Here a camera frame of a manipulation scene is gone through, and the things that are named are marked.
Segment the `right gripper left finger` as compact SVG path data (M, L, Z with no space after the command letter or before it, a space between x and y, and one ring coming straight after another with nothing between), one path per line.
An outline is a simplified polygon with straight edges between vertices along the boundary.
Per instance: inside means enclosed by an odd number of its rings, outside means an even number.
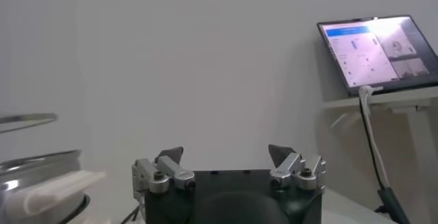
M136 160L131 167L133 192L164 194L169 190L171 182L179 190L194 188L194 171L180 165L183 151L183 147L175 147L161 151L153 161L147 158Z

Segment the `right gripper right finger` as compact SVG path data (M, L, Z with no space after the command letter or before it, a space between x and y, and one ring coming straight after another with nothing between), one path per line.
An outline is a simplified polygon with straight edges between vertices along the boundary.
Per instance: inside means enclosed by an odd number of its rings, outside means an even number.
M270 170L270 180L279 188L292 184L302 190L324 191L327 174L326 161L319 155L307 158L291 147L269 144L268 151L274 168Z

